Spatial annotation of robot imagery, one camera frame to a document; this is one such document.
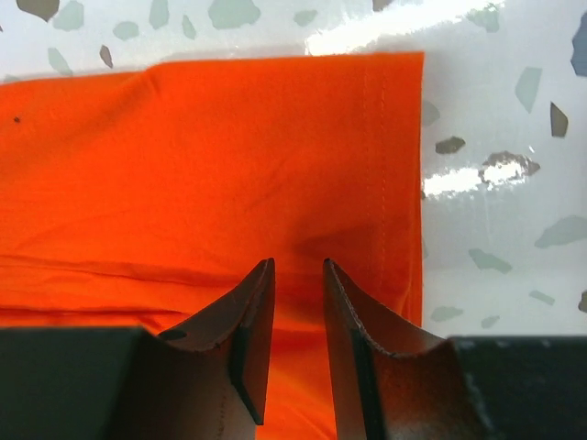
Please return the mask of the orange t shirt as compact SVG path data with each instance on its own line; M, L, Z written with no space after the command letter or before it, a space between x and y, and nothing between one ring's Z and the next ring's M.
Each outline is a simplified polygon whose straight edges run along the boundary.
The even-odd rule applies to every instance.
M1 323L176 325L276 261L262 439L336 435L333 259L422 318L424 56L164 63L1 88Z

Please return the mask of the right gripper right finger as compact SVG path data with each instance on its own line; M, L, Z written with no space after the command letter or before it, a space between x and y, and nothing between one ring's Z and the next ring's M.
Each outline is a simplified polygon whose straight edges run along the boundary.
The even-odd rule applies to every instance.
M582 336L452 336L411 324L323 265L341 439L583 439Z

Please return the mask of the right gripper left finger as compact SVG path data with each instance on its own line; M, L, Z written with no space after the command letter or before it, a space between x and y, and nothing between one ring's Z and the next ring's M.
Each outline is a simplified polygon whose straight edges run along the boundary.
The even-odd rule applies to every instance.
M157 335L141 327L1 332L4 439L251 439L263 423L275 264Z

